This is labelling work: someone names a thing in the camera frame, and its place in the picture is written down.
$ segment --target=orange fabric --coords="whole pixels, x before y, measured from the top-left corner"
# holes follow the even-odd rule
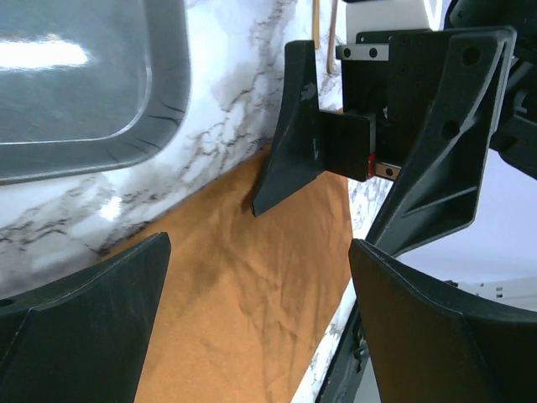
[[[142,231],[172,254],[136,403],[289,402],[350,279],[347,180],[254,218],[265,153]]]

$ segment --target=white marble surface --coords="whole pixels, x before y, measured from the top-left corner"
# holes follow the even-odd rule
[[[0,298],[80,270],[269,141],[284,79],[284,44],[311,37],[311,0],[187,0],[192,84],[178,134],[157,156],[123,170],[0,187]],[[341,77],[326,74],[331,0],[321,0],[320,105],[341,106]],[[344,4],[337,43],[344,43]],[[363,238],[388,191],[350,186]],[[353,303],[327,330],[295,401],[313,401]]]

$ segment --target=red component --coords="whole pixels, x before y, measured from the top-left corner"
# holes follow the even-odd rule
[[[375,153],[372,153],[368,156],[368,179],[371,179],[375,176]]]

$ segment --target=marble table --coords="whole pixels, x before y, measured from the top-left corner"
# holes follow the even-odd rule
[[[94,263],[129,235],[270,141],[284,82],[284,44],[311,38],[311,0],[186,0],[190,102],[169,145],[134,167],[0,187],[0,298]],[[331,0],[321,0],[320,105],[341,107],[326,73]],[[344,3],[337,43],[345,42]],[[389,183],[349,184],[353,232],[363,238]],[[355,296],[349,286],[295,401],[313,401]]]

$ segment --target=gray tray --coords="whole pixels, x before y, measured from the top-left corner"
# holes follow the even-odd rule
[[[137,164],[185,114],[183,0],[0,4],[0,184]]]

